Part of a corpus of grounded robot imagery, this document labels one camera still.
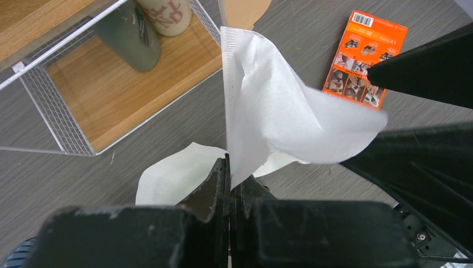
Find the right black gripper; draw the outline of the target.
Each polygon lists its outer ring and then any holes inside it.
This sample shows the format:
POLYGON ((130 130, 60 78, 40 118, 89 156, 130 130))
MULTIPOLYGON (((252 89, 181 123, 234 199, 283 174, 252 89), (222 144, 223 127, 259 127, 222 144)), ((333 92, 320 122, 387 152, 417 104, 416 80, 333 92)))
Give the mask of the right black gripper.
POLYGON ((472 267, 472 123, 383 131, 342 165, 399 202, 421 267, 472 267))

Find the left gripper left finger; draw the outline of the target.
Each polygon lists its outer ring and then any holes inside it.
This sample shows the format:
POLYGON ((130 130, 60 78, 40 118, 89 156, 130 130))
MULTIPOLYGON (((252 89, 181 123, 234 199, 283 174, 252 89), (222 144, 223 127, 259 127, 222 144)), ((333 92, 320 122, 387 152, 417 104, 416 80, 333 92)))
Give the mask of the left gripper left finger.
POLYGON ((227 267, 229 156, 177 205, 66 207, 42 225, 25 267, 227 267))

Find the blue plastic funnel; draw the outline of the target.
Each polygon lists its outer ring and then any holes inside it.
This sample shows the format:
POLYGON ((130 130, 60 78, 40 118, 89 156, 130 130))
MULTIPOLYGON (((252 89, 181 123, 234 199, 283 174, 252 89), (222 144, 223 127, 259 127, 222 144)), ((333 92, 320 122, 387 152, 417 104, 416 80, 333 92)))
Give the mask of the blue plastic funnel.
POLYGON ((3 260, 1 268, 22 267, 35 242, 36 237, 32 237, 19 243, 3 260))

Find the white paper coffee filter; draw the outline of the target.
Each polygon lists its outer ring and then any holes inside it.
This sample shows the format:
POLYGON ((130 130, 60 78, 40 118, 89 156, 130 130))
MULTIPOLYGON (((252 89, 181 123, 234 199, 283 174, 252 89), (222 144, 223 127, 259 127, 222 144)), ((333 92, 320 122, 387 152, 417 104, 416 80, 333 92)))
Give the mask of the white paper coffee filter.
MULTIPOLYGON (((273 151, 267 145, 231 143, 231 189, 250 175, 270 174, 292 162, 305 161, 290 154, 273 151)), ((176 205, 196 190, 209 175, 215 160, 224 156, 223 149, 191 143, 183 150, 148 167, 141 175, 136 205, 176 205)))

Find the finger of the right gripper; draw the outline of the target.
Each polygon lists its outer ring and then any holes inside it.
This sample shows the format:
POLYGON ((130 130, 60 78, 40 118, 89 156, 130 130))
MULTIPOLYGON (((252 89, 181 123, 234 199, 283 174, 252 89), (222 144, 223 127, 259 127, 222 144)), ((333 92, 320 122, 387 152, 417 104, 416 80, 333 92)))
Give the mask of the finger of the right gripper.
POLYGON ((396 92, 472 108, 472 24, 373 65, 368 80, 396 92))

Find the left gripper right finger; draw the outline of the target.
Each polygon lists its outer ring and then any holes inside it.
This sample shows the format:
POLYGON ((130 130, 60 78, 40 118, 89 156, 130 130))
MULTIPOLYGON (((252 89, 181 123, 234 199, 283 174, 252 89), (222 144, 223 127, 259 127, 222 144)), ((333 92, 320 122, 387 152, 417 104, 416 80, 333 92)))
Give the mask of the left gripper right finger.
POLYGON ((254 178, 231 191, 234 267, 418 267, 399 215, 372 201, 277 199, 254 178))

